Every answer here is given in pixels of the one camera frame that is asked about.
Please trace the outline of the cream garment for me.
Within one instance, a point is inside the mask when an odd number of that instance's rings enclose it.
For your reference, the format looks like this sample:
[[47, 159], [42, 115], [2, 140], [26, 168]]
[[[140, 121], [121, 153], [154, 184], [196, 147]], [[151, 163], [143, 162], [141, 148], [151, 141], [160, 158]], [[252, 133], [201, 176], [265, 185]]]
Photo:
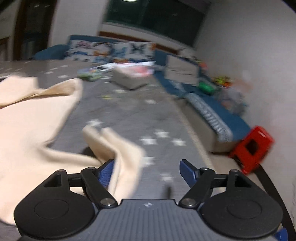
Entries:
[[58, 169], [79, 173], [115, 164], [107, 186], [117, 200], [130, 198], [142, 172], [144, 149], [111, 128], [91, 125], [82, 135], [93, 157], [49, 148], [82, 97], [80, 79], [40, 89], [36, 77], [10, 76], [1, 82], [1, 221], [14, 225], [18, 203]]

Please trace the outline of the red plastic stool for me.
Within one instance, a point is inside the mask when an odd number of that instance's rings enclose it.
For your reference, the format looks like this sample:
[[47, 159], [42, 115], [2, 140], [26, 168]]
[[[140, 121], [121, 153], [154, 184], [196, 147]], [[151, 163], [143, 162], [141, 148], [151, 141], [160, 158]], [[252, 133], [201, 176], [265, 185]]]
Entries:
[[255, 126], [230, 152], [232, 158], [245, 175], [257, 169], [273, 147], [273, 137], [262, 127]]

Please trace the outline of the blue sectional sofa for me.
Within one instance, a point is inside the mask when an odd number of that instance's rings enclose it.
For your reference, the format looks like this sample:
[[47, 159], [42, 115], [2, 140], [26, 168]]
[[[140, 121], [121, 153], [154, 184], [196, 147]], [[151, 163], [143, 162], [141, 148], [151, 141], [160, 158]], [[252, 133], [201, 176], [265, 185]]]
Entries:
[[[110, 39], [102, 36], [71, 35], [67, 44], [59, 44], [37, 52], [35, 60], [83, 61], [85, 54], [79, 50], [86, 44], [107, 43], [111, 54], [117, 53], [116, 44], [127, 40]], [[193, 126], [204, 148], [212, 153], [230, 152], [234, 146], [251, 132], [248, 124], [239, 116], [225, 109], [213, 96], [203, 93], [190, 84], [178, 84], [164, 77], [164, 71], [155, 71], [155, 78], [167, 91], [176, 96], [176, 102]]]

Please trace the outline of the clear plastic storage bin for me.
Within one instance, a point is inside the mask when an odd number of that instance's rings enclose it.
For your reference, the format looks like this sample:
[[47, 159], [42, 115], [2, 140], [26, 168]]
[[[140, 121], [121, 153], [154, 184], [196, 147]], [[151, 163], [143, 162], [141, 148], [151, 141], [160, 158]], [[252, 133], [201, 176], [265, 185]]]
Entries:
[[217, 100], [227, 111], [237, 116], [243, 116], [248, 108], [242, 93], [233, 87], [221, 88], [217, 93]]

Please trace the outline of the green bowl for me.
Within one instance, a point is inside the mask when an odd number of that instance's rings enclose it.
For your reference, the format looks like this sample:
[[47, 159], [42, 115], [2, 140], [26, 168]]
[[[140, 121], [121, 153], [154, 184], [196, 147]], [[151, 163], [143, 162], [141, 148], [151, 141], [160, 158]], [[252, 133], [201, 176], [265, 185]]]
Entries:
[[214, 87], [212, 87], [211, 85], [205, 83], [205, 82], [199, 82], [199, 86], [198, 88], [207, 95], [213, 95], [216, 91], [216, 89]]

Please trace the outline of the grey star tablecloth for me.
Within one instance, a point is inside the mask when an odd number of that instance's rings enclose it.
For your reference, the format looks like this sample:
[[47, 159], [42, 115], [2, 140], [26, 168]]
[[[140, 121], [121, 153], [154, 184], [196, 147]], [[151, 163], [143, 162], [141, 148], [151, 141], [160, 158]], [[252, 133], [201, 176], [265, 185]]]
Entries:
[[[144, 176], [136, 192], [138, 205], [129, 207], [116, 226], [107, 232], [110, 220], [98, 228], [105, 240], [127, 240], [126, 230], [133, 231], [134, 240], [166, 240], [163, 226], [169, 215], [154, 204], [162, 198], [169, 186], [174, 187], [174, 197], [181, 197], [187, 187], [179, 175], [179, 161], [189, 159], [203, 166], [202, 154], [196, 148], [196, 137], [189, 132], [177, 106], [153, 80], [149, 87], [137, 91], [123, 91], [109, 80], [84, 82], [82, 97], [69, 114], [49, 148], [93, 157], [88, 144], [82, 138], [86, 125], [96, 129], [110, 127], [124, 138], [143, 146], [142, 138], [156, 138], [157, 143], [145, 146], [142, 159]], [[157, 138], [156, 132], [165, 130], [167, 138]]]

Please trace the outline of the yellow orange plush toy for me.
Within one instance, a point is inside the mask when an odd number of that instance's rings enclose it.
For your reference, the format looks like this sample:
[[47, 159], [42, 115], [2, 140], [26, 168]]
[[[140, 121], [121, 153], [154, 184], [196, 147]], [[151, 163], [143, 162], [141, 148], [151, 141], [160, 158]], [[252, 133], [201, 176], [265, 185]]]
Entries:
[[213, 78], [213, 82], [220, 86], [220, 87], [225, 87], [228, 88], [232, 85], [232, 80], [228, 76], [218, 76]]

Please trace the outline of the grey cushion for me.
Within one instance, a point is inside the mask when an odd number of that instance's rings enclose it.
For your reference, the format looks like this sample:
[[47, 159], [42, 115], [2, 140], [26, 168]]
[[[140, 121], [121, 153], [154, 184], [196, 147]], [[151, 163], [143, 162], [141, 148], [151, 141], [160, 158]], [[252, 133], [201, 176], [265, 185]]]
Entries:
[[198, 80], [198, 66], [179, 57], [169, 55], [166, 58], [164, 76], [169, 80], [195, 85]]

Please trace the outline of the white tissue box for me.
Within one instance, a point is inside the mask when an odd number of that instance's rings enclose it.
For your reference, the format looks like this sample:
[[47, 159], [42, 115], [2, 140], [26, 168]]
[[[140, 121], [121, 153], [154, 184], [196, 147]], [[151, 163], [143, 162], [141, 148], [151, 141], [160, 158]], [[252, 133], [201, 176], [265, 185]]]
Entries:
[[141, 64], [119, 64], [112, 70], [111, 81], [127, 89], [135, 90], [149, 84], [154, 70]]

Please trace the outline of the left butterfly pillow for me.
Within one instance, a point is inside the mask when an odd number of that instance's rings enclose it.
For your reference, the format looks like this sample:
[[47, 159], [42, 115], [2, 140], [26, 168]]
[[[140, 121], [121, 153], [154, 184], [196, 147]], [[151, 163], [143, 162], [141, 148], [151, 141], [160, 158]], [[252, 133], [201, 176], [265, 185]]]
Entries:
[[72, 61], [107, 63], [111, 57], [111, 51], [111, 44], [107, 42], [71, 40], [65, 58]]

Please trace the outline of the butterfly pillow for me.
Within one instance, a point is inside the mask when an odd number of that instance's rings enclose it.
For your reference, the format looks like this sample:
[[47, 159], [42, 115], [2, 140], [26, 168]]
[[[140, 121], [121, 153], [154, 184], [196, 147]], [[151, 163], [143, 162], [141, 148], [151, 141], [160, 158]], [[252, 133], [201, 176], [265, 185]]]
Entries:
[[111, 59], [116, 63], [153, 61], [155, 49], [153, 42], [116, 42], [112, 44]]
[[107, 63], [111, 57], [111, 51], [111, 44], [107, 42], [71, 40], [65, 58], [72, 61]]

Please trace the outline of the right butterfly pillow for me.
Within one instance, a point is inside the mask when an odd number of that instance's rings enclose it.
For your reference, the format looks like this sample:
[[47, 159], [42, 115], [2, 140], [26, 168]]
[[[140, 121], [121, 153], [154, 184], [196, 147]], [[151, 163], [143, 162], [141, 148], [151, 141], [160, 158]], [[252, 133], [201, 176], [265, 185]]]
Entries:
[[153, 42], [116, 42], [112, 44], [111, 59], [116, 63], [153, 61], [155, 49]]

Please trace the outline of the dark wooden door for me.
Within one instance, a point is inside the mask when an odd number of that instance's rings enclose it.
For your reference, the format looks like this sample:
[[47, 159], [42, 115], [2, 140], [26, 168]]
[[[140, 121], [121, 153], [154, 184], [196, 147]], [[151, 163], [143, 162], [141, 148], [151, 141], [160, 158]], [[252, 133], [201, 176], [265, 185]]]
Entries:
[[13, 60], [30, 60], [47, 48], [57, 1], [21, 1], [16, 18]]

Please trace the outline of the dark window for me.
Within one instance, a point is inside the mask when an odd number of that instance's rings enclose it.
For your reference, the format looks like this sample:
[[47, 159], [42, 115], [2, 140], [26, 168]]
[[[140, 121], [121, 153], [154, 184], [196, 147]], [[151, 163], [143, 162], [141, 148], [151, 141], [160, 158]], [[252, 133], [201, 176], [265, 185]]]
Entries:
[[110, 1], [105, 20], [192, 47], [211, 1]]

